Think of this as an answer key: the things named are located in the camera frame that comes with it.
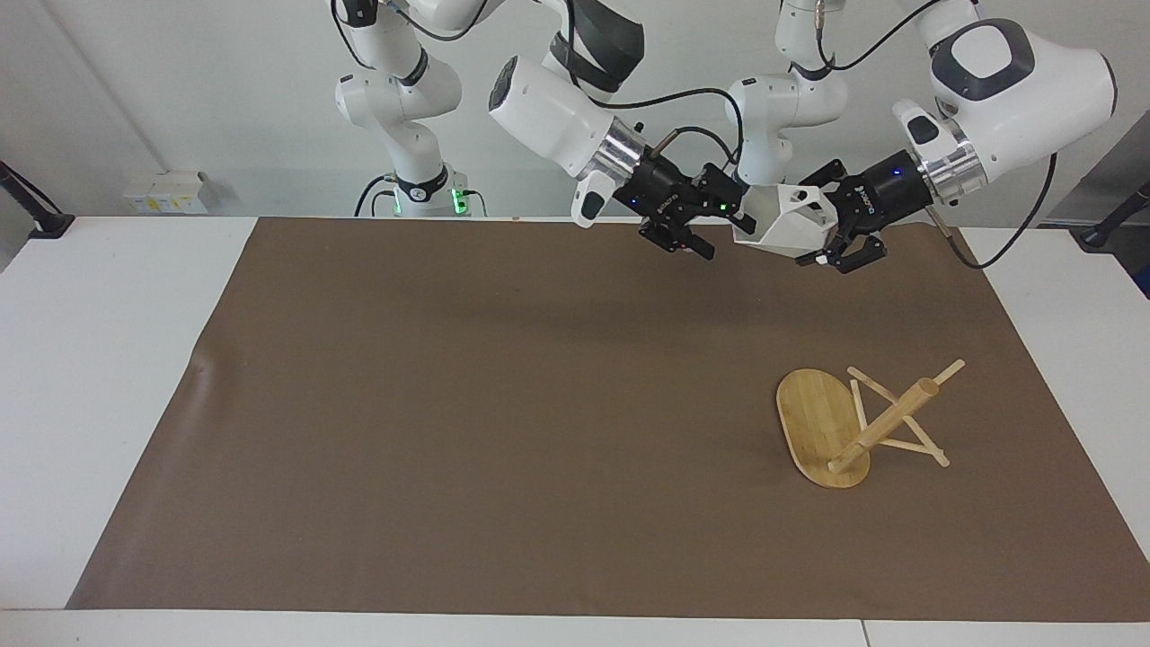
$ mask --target brown tablecloth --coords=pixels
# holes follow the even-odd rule
[[[1145,557],[935,231],[849,276],[700,231],[714,262],[624,225],[260,221],[69,607],[1150,621]],[[788,372],[902,390],[957,359],[918,416],[952,468],[795,469]]]

